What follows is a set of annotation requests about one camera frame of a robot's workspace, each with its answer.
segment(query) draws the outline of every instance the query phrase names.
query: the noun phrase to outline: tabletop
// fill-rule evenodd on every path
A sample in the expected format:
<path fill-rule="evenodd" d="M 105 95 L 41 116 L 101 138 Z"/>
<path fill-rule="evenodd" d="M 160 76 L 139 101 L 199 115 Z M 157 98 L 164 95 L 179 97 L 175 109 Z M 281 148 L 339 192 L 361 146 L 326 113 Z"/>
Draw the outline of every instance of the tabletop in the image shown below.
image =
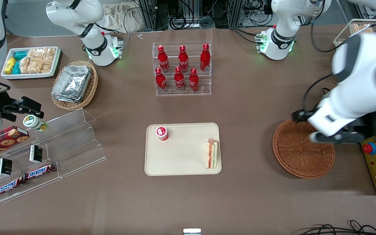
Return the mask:
<path fill-rule="evenodd" d="M 315 27 L 319 47 L 329 48 L 343 25 Z M 264 28 L 252 28 L 260 32 Z M 0 203 L 0 234 L 287 234 L 315 224 L 348 227 L 348 220 L 376 227 L 376 196 L 358 145 L 335 145 L 330 172 L 298 179 L 272 151 L 278 125 L 301 108 L 304 92 L 331 73 L 331 53 L 313 49 L 309 26 L 301 27 L 287 58 L 273 61 L 230 30 L 186 30 L 132 34 L 123 58 L 96 67 L 97 91 L 85 109 L 103 145 L 106 161 L 7 203 Z M 213 94 L 157 97 L 152 43 L 210 40 Z M 58 46 L 60 67 L 87 60 L 76 36 L 8 36 L 8 48 Z M 68 113 L 55 106 L 53 79 L 4 81 L 12 98 L 42 104 L 48 121 Z M 317 104 L 316 85 L 308 105 Z M 22 126 L 22 115 L 15 125 Z M 150 177 L 144 172 L 146 128 L 151 124 L 215 122 L 220 129 L 223 169 L 217 175 Z M 4 127 L 12 122 L 4 121 Z"/>

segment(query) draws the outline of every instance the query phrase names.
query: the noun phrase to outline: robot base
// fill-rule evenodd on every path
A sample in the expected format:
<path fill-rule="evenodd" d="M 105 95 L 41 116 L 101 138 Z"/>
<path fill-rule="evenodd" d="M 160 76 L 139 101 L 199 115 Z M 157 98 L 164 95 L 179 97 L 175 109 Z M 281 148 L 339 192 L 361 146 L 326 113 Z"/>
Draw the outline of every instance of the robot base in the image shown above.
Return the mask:
<path fill-rule="evenodd" d="M 281 47 L 285 45 L 285 48 L 279 49 L 278 45 L 273 42 L 271 36 L 273 31 L 274 28 L 270 28 L 266 31 L 262 31 L 260 34 L 255 36 L 255 42 L 262 43 L 260 45 L 256 45 L 256 49 L 258 53 L 263 53 L 270 59 L 281 60 L 283 58 L 286 58 L 288 53 L 291 52 L 294 41 L 290 45 L 288 45 L 287 43 L 282 44 Z"/>
<path fill-rule="evenodd" d="M 114 60 L 121 58 L 123 52 L 123 40 L 118 40 L 109 34 L 105 34 L 104 37 L 107 39 L 107 46 L 100 55 L 92 55 L 88 49 L 86 50 L 89 58 L 98 66 L 111 64 Z"/>

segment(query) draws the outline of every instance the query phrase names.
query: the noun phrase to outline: yellow snack box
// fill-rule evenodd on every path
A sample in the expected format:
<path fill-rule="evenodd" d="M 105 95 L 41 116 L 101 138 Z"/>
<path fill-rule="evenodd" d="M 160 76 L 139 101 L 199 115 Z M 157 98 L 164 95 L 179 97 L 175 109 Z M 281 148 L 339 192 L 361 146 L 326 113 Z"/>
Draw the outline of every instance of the yellow snack box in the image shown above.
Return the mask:
<path fill-rule="evenodd" d="M 13 57 L 9 58 L 6 66 L 4 68 L 4 73 L 11 74 L 12 69 L 14 68 L 15 62 L 16 62 L 16 60 Z"/>

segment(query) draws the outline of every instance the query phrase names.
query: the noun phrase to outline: red cookie box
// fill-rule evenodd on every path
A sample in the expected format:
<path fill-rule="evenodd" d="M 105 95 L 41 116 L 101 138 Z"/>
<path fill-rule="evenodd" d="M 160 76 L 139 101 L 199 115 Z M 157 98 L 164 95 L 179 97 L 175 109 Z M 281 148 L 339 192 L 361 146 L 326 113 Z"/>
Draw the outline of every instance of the red cookie box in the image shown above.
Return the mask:
<path fill-rule="evenodd" d="M 11 126 L 0 131 L 0 152 L 9 149 L 21 142 L 28 140 L 30 136 L 26 130 L 16 126 Z"/>

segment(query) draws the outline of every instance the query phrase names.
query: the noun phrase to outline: coca-cola bottle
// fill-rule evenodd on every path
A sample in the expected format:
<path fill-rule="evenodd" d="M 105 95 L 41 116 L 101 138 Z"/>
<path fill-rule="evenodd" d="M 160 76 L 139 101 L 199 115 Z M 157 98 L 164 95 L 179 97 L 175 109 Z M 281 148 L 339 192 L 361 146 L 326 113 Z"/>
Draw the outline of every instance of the coca-cola bottle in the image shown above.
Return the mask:
<path fill-rule="evenodd" d="M 156 84 L 158 85 L 159 92 L 166 92 L 167 85 L 165 81 L 165 76 L 162 74 L 162 70 L 160 68 L 156 68 Z"/>
<path fill-rule="evenodd" d="M 182 73 L 188 72 L 188 55 L 185 52 L 185 46 L 179 46 L 179 67 L 181 67 Z"/>
<path fill-rule="evenodd" d="M 176 66 L 175 76 L 173 78 L 175 79 L 176 89 L 180 92 L 183 92 L 185 90 L 185 84 L 184 75 L 181 73 L 181 67 Z"/>
<path fill-rule="evenodd" d="M 210 60 L 212 57 L 210 55 L 209 49 L 210 49 L 210 45 L 205 43 L 203 45 L 203 52 L 201 52 L 201 56 L 200 56 L 200 69 L 203 72 L 210 71 Z"/>
<path fill-rule="evenodd" d="M 169 72 L 169 60 L 162 45 L 158 46 L 158 61 L 163 73 Z"/>
<path fill-rule="evenodd" d="M 200 79 L 198 78 L 197 70 L 195 68 L 192 68 L 191 75 L 189 76 L 189 88 L 191 92 L 195 93 L 199 90 L 199 87 L 198 87 L 199 80 Z"/>

